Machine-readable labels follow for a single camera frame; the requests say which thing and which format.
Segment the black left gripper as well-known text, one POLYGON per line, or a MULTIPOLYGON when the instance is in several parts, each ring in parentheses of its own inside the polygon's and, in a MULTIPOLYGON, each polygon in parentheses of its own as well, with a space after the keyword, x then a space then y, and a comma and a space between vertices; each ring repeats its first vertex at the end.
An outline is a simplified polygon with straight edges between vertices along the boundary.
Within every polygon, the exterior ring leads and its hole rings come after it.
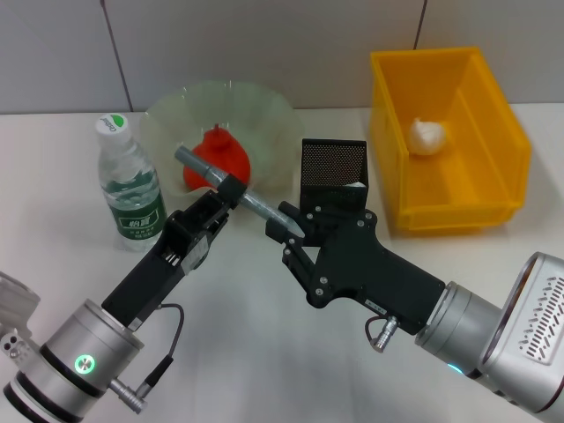
POLYGON ((155 245, 102 302, 121 325, 136 330, 184 276, 206 258, 210 234, 218 234, 247 185, 232 174, 214 193, 205 193, 165 222, 155 245))

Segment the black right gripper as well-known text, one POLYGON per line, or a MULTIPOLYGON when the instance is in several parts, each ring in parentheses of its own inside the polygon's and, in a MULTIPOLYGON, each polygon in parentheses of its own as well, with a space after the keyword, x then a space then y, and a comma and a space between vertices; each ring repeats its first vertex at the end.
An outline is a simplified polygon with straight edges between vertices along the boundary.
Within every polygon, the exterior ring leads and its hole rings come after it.
POLYGON ((423 329, 445 283, 386 249, 377 239, 377 217, 364 210, 348 214, 328 206, 302 211, 283 201, 278 209, 303 231, 302 239, 274 219, 267 237, 283 245, 282 263, 314 308, 347 298, 379 315, 393 316, 410 335, 423 329), (321 246, 316 262, 304 246, 321 246))

